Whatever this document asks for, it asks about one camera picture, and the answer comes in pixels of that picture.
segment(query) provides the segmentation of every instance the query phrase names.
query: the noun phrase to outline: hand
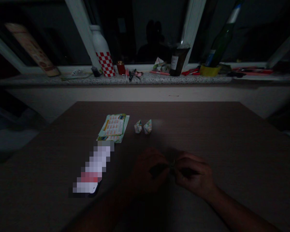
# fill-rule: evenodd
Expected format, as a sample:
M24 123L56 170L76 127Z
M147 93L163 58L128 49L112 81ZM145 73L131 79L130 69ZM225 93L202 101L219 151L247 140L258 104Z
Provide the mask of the hand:
M157 164L169 166L166 158L155 148L147 148L134 165L129 181L136 191L136 194L156 192L160 185L165 181L169 168L165 168L156 178L150 174L149 170Z
M181 169L190 168L196 172L197 175L184 177ZM212 176L212 169L204 161L204 159L187 152L182 152L175 162L176 183L190 192L198 195L203 199L209 198L217 187Z

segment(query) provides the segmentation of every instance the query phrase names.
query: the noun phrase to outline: dark bottle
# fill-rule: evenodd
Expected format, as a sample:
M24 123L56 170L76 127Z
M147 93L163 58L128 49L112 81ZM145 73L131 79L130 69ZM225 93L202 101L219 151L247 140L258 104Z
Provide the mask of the dark bottle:
M222 56L227 49L229 42L232 39L234 24L239 15L243 2L244 0L238 0L235 3L235 6L231 15L229 16L227 23L224 25L221 32L217 35L213 42L213 45L205 62L205 66L215 68L221 61Z

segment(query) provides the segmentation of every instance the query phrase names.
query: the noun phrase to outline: granite window sill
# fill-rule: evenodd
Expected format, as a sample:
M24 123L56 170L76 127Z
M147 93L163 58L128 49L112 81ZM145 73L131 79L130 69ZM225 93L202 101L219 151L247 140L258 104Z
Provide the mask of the granite window sill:
M185 84L227 84L236 83L237 81L269 81L272 83L290 83L290 75L284 76L245 76L244 78L237 80L232 77L226 77L225 75L219 75L216 77L205 76L165 76L153 73L144 73L141 76L141 80L134 77L131 82L126 80L125 76L116 75L114 77L94 77L91 75L84 79L73 79L63 81L61 77L47 77L44 74L21 74L18 76L1 79L0 86L77 86L77 85L185 85Z

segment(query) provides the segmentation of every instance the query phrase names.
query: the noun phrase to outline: window frame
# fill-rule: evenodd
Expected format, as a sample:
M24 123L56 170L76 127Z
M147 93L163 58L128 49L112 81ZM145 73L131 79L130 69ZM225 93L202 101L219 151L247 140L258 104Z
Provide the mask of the window frame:
M20 0L5 0L6 2L20 1ZM76 28L81 36L84 46L90 56L91 62L94 66L101 68L98 58L95 53L95 49L92 41L92 32L89 28L91 21L88 16L87 9L83 0L65 0L67 7L71 13L74 20ZM182 39L183 43L190 44L191 49L189 50L183 70L195 68L199 66L199 63L189 63L192 47L197 35L197 31L200 25L202 14L204 11L206 0L189 0L187 6L186 17L184 21ZM242 62L242 63L223 63L229 64L233 68L243 67L243 66L258 66L258 67L273 67L273 63L277 62L280 57L282 57L286 52L290 50L290 37L278 48L278 50L269 58L268 61L264 62ZM0 39L0 54L7 59L21 74L42 74L43 70L38 66L26 66L20 58ZM152 64L127 64L126 68L132 70L137 69L142 72L151 71ZM58 66L61 73L71 73L75 69L83 69L85 72L91 72L90 65L81 66Z

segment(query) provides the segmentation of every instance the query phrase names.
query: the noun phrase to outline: brown table surface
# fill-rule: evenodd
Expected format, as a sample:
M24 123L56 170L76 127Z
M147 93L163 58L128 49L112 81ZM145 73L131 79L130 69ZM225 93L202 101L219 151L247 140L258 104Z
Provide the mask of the brown table surface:
M238 102L77 102L0 167L0 231L58 231L94 199L69 198L106 115L130 121L115 145L99 194L131 170L146 146L205 158L216 183L290 231L290 138ZM133 125L152 119L152 133ZM228 231L202 199L177 186L133 202L116 231Z

